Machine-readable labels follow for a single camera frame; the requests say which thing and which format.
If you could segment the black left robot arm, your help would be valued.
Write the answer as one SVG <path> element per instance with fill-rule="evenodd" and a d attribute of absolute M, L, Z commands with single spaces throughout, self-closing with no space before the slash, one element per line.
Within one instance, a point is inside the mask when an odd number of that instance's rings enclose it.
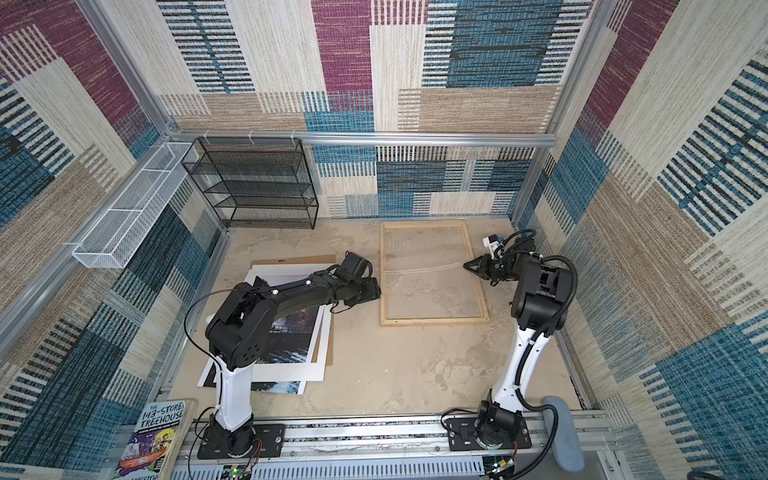
<path fill-rule="evenodd" d="M 230 290 L 206 327 L 209 356 L 219 372 L 217 409 L 209 441 L 229 457 L 257 447 L 251 406 L 252 367 L 264 356 L 276 320 L 310 307 L 344 304 L 352 308 L 381 296 L 373 265 L 348 251 L 334 264 L 294 282 L 271 286 L 261 279 Z"/>

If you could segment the white bordered dark photo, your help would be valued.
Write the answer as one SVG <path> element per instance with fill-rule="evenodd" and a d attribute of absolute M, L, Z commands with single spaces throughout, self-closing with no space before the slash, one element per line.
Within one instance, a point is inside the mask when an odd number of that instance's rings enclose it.
<path fill-rule="evenodd" d="M 271 327 L 265 356 L 259 364 L 309 363 L 317 351 L 324 309 L 314 306 L 280 318 Z M 306 380 L 252 381 L 251 391 L 266 394 L 302 395 Z"/>

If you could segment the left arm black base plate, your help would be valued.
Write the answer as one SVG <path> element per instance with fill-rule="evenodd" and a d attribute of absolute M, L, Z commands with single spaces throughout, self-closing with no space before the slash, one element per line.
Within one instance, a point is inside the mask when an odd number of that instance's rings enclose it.
<path fill-rule="evenodd" d="M 202 434 L 198 460 L 254 460 L 281 455 L 284 424 L 245 424 L 228 431 L 214 422 Z"/>

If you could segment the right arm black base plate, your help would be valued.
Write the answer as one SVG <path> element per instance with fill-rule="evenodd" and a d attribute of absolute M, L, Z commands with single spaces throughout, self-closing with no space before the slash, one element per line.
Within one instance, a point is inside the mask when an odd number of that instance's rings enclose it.
<path fill-rule="evenodd" d="M 448 435 L 449 450 L 474 451 L 474 450 L 513 450 L 528 449 L 532 447 L 532 441 L 527 430 L 527 425 L 522 424 L 522 428 L 514 440 L 503 440 L 498 447 L 488 448 L 478 441 L 477 431 L 475 429 L 475 420 L 469 417 L 450 416 L 442 420 Z"/>

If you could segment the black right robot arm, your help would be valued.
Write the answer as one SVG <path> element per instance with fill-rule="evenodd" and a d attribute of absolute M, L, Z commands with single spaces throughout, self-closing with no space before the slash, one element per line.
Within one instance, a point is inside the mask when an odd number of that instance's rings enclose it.
<path fill-rule="evenodd" d="M 533 229 L 508 237 L 490 235 L 483 239 L 488 252 L 463 265 L 492 286 L 517 283 L 510 304 L 516 322 L 515 343 L 503 375 L 481 402 L 475 421 L 477 443 L 485 449 L 512 443 L 522 431 L 525 411 L 548 408 L 530 404 L 526 392 L 543 348 L 565 324 L 578 287 L 573 262 L 537 252 L 535 236 Z"/>

